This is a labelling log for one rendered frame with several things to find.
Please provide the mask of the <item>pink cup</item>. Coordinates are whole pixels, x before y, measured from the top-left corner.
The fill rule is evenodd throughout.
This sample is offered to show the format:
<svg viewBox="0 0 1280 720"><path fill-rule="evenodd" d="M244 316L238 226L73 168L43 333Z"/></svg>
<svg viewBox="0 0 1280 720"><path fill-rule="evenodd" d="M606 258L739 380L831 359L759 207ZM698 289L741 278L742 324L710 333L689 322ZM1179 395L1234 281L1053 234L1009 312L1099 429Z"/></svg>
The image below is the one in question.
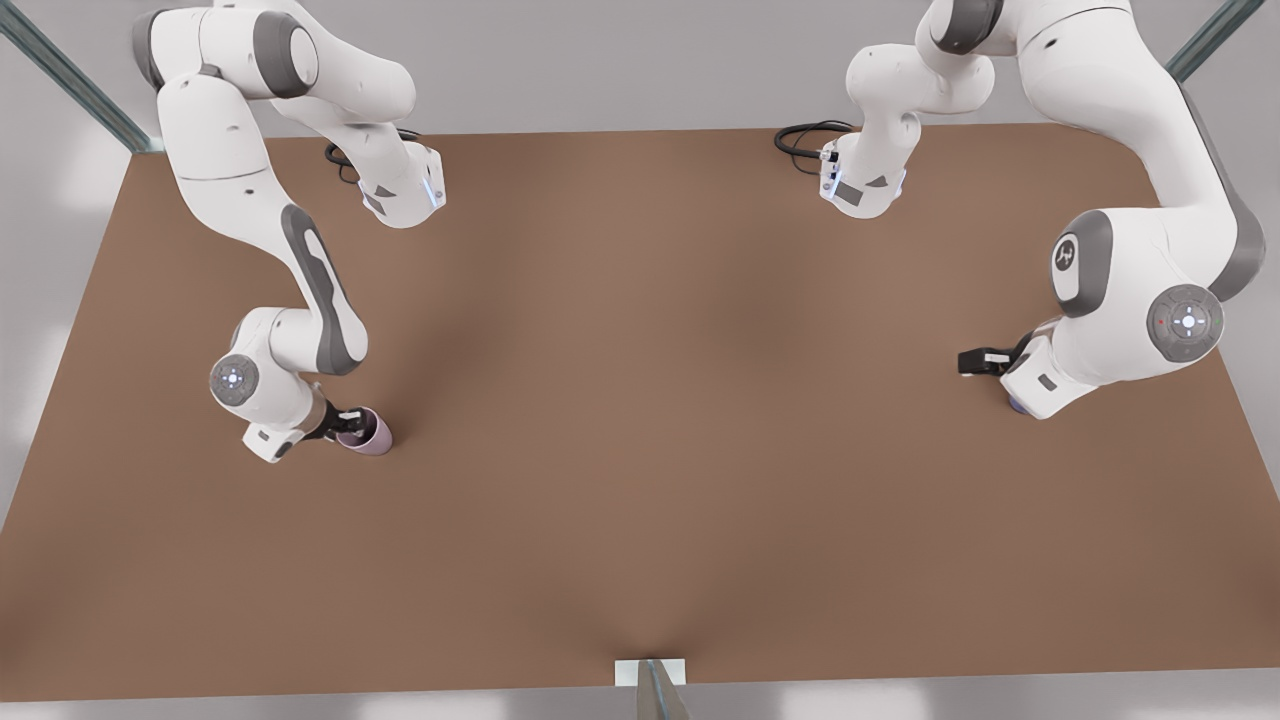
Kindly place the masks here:
<svg viewBox="0 0 1280 720"><path fill-rule="evenodd" d="M393 434L390 428L385 421L370 407L367 409L367 441L366 442L343 442L337 441L337 443L343 447L352 450L356 454L380 456L388 454L393 446Z"/></svg>

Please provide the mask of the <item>white post foot plate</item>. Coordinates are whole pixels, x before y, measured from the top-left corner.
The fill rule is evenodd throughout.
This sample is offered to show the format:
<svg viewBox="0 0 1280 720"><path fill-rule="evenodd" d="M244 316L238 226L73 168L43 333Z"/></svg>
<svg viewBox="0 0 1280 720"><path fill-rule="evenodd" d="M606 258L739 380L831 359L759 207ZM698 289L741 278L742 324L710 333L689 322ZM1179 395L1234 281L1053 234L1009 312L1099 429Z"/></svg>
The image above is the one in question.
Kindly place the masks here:
<svg viewBox="0 0 1280 720"><path fill-rule="evenodd" d="M666 676L671 685L686 685L685 659L626 659L614 662L616 687L639 687L641 682L658 685Z"/></svg>

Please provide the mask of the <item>silver frame post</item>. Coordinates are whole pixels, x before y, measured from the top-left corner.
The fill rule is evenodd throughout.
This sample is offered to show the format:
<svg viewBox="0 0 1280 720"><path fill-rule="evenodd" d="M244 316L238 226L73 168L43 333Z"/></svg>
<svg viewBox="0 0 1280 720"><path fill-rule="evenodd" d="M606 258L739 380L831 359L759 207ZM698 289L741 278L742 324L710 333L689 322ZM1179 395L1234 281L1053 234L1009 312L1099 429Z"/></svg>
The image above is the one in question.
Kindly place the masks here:
<svg viewBox="0 0 1280 720"><path fill-rule="evenodd" d="M1187 82L1267 0L1224 0L1215 13L1165 64L1178 82Z"/></svg>
<svg viewBox="0 0 1280 720"><path fill-rule="evenodd" d="M691 720L660 660L637 662L636 720Z"/></svg>
<svg viewBox="0 0 1280 720"><path fill-rule="evenodd" d="M0 35L131 152L152 154L164 150L160 138L143 132L12 0L0 0Z"/></svg>

